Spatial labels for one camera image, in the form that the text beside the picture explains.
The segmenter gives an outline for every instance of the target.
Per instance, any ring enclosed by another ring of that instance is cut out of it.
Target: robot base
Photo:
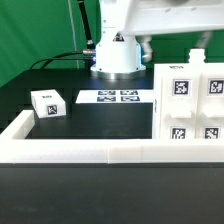
[[[122,80],[122,79],[136,79],[144,77],[146,74],[145,70],[138,70],[130,73],[109,73],[109,72],[100,72],[100,71],[91,71],[91,76],[102,79],[110,80]]]

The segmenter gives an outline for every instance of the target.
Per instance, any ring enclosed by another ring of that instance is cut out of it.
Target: white block
[[[195,128],[196,138],[224,138],[224,63],[204,65]]]
[[[153,138],[193,139],[195,137],[202,66],[155,65]]]
[[[39,118],[66,115],[65,101],[56,90],[32,91],[31,100]]]
[[[1,139],[25,139],[35,124],[33,110],[23,110],[2,132]]]

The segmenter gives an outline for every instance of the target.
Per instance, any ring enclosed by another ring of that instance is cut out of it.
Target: white box
[[[155,65],[153,138],[195,138],[200,71],[192,64]]]
[[[31,91],[31,100],[39,118],[66,115],[65,101],[56,90]]]

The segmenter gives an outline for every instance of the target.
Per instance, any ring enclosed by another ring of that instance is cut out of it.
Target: white cube
[[[39,118],[66,115],[65,101],[56,90],[31,91],[31,100]]]

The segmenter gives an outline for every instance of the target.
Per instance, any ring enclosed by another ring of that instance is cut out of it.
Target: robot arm
[[[93,76],[135,78],[145,70],[135,36],[218,30],[224,28],[224,0],[100,0],[101,41]]]

